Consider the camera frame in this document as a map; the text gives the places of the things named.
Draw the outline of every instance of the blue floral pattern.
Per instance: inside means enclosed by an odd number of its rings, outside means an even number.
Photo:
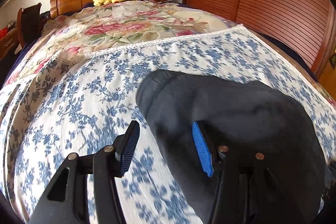
[[[60,51],[35,75],[0,90],[0,189],[26,222],[71,152],[95,153],[141,126],[129,172],[116,181],[130,223],[201,223],[162,159],[135,104],[141,81],[156,69],[259,80],[295,98],[310,115],[326,161],[336,159],[336,111],[283,57],[243,26],[172,37],[87,55]],[[91,223],[97,223],[88,177]]]

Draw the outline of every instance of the nightstand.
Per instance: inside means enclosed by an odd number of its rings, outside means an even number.
[[[0,60],[3,59],[10,50],[17,47],[18,44],[17,29],[11,29],[3,39],[0,39]]]

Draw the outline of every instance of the metal screw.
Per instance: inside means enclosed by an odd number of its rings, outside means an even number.
[[[222,152],[222,153],[225,153],[228,150],[229,150],[229,148],[226,145],[221,145],[221,146],[218,147],[218,151]]]
[[[68,156],[68,159],[69,159],[69,160],[74,160],[75,158],[77,158],[77,154],[76,154],[76,153],[71,153],[71,154],[69,154],[69,156]]]
[[[263,160],[265,158],[265,155],[263,153],[256,153],[255,157],[258,159],[258,160]]]
[[[107,145],[104,147],[104,151],[105,152],[112,152],[114,149],[114,147],[112,145]]]

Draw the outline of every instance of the floral quilt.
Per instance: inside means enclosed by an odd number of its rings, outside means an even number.
[[[243,26],[84,55],[62,50],[36,74],[0,91],[0,189],[23,220],[29,221],[69,153],[95,153],[135,119],[140,138],[130,170],[116,181],[126,222],[201,223],[135,103],[141,81],[156,69],[242,83],[259,80],[280,90],[307,111],[325,160],[336,160],[336,110],[294,66]],[[90,223],[97,223],[91,177],[88,207]]]
[[[58,51],[73,55],[160,38],[224,30],[236,24],[216,15],[153,0],[85,8],[48,21],[42,37],[5,84],[40,71]]]

